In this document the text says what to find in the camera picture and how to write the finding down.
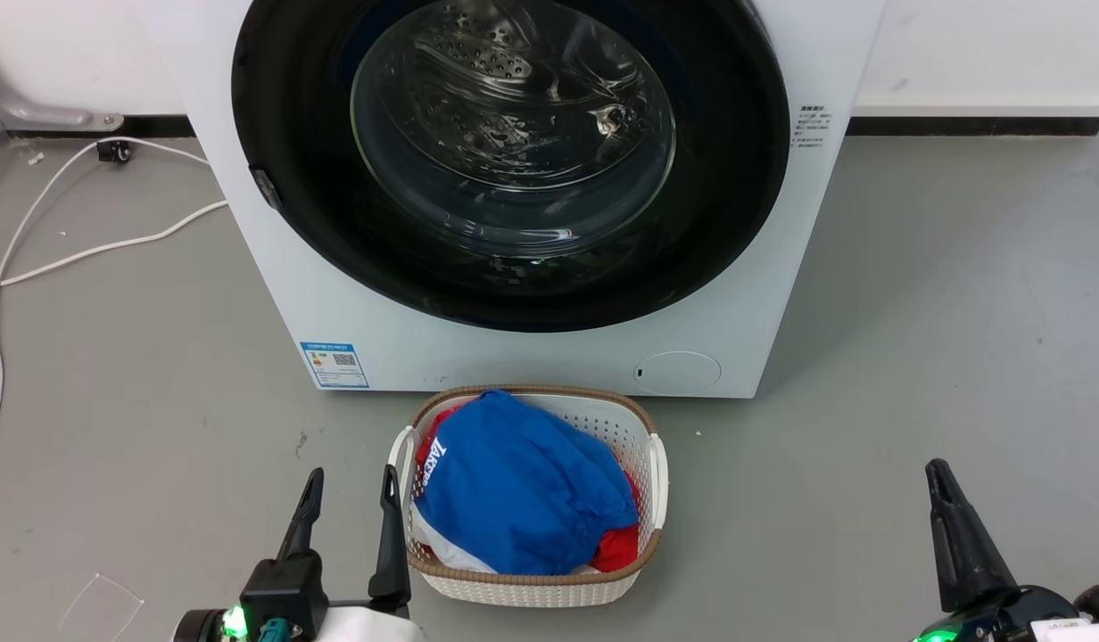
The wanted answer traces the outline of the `white front-load washing machine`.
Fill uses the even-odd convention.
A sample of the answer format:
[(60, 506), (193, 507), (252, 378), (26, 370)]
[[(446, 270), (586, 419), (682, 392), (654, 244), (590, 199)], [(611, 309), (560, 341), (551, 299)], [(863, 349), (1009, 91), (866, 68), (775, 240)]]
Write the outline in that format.
[[(544, 383), (623, 395), (650, 395), (632, 381), (641, 361), (697, 352), (722, 367), (704, 397), (733, 399), (753, 398), (761, 385), (888, 2), (748, 0), (789, 98), (786, 176), (761, 231), (724, 272), (667, 308), (579, 332), (522, 333), (459, 324), (374, 292), (318, 255), (260, 198), (231, 99), (233, 49), (251, 0), (130, 1), (298, 350), (300, 342), (352, 344), (371, 391)], [(832, 113), (822, 150), (790, 146), (803, 104)]]

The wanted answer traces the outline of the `white woven laundry basket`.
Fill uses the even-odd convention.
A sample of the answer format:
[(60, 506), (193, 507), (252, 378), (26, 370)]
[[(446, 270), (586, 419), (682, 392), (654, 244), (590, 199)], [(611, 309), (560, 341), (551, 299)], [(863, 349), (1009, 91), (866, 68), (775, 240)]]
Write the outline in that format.
[(428, 399), (396, 436), (389, 464), (398, 472), (402, 503), (407, 561), (422, 573), (431, 588), (452, 600), (513, 608), (587, 608), (619, 600), (639, 580), (639, 574), (655, 556), (666, 524), (669, 471), (666, 449), (658, 427), (635, 401), (622, 394), (579, 387), (513, 383), (506, 391), (521, 401), (541, 407), (607, 444), (639, 491), (639, 539), (636, 556), (623, 569), (595, 572), (585, 568), (571, 574), (491, 574), (453, 569), (443, 564), (434, 547), (424, 540), (422, 524), (414, 514), (423, 491), (423, 473), (417, 463), (425, 431), (442, 412), (480, 397), (487, 386), (468, 386), (441, 391)]

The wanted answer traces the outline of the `blue energy label sticker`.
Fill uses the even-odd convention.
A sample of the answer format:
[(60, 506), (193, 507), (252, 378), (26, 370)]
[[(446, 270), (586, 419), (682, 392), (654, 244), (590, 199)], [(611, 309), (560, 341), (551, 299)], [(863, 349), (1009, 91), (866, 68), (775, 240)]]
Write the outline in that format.
[(352, 344), (300, 342), (298, 345), (318, 389), (370, 389), (370, 383)]

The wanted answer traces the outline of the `black round washing machine door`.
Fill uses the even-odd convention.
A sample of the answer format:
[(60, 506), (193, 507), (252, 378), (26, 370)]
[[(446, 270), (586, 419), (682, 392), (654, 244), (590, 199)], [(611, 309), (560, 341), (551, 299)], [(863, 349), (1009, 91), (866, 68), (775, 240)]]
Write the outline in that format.
[(506, 332), (622, 324), (736, 261), (789, 98), (748, 0), (251, 0), (238, 141), (354, 281)]

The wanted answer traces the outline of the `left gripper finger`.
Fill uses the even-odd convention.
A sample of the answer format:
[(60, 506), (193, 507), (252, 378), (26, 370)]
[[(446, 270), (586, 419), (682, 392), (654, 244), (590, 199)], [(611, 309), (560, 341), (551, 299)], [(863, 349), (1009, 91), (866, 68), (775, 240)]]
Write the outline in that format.
[(382, 509), (381, 540), (376, 569), (368, 582), (368, 608), (379, 613), (409, 618), (412, 590), (401, 495), (395, 464), (387, 464), (384, 467), (379, 497)]
[(322, 468), (310, 471), (277, 555), (260, 561), (241, 590), (249, 641), (313, 641), (324, 624), (324, 562), (310, 545), (324, 482)]

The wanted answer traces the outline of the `clear tape outline on floor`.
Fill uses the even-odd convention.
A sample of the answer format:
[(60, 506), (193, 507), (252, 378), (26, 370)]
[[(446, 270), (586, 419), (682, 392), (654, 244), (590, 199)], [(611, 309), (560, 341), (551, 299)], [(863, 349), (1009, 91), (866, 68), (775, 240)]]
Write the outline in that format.
[(137, 593), (97, 573), (62, 615), (54, 641), (119, 642), (143, 606)]

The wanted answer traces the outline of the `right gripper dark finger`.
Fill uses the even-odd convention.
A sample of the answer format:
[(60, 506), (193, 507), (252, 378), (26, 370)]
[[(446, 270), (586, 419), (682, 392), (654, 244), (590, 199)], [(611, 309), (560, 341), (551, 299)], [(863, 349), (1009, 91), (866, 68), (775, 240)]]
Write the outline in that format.
[(1015, 589), (1009, 565), (946, 460), (930, 460), (925, 476), (941, 610), (956, 613)]

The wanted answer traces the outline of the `black baseboard strip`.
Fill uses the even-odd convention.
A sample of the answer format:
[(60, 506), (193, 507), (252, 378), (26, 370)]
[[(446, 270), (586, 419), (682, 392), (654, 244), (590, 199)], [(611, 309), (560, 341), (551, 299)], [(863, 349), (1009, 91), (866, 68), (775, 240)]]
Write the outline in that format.
[[(855, 137), (1094, 137), (1099, 117), (853, 117), (846, 130)], [(36, 139), (195, 139), (186, 115), (127, 115), (121, 128), (106, 133), (10, 130), (8, 137)]]

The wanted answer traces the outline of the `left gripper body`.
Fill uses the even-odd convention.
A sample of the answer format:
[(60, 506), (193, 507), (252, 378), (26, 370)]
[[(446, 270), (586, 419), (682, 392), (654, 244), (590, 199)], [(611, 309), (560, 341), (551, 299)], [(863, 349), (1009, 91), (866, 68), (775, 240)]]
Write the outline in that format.
[(187, 611), (173, 642), (426, 642), (426, 638), (410, 619), (379, 613), (365, 605), (332, 606), (313, 637), (284, 618), (265, 619), (252, 629), (246, 610), (236, 605)]

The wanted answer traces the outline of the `round white filter cover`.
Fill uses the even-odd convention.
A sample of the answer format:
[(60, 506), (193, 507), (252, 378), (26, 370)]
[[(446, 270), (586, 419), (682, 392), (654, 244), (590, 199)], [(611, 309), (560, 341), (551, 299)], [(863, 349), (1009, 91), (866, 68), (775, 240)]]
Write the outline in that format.
[(717, 359), (697, 352), (663, 352), (643, 359), (632, 381), (655, 397), (704, 397), (720, 381)]

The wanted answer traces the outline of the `printed text warning sticker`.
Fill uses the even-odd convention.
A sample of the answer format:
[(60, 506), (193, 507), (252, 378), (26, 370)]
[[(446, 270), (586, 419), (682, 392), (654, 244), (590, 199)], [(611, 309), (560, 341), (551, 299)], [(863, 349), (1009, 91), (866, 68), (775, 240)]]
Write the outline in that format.
[(826, 106), (798, 106), (791, 122), (790, 146), (793, 150), (822, 150), (831, 132), (832, 113)]

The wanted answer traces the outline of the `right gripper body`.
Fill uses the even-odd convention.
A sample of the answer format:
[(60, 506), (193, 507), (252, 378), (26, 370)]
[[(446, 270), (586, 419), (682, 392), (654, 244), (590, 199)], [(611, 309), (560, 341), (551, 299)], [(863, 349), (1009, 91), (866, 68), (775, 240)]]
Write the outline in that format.
[(1037, 586), (978, 597), (925, 627), (910, 642), (1043, 642), (1053, 630), (1099, 626), (1099, 585), (1075, 600)]

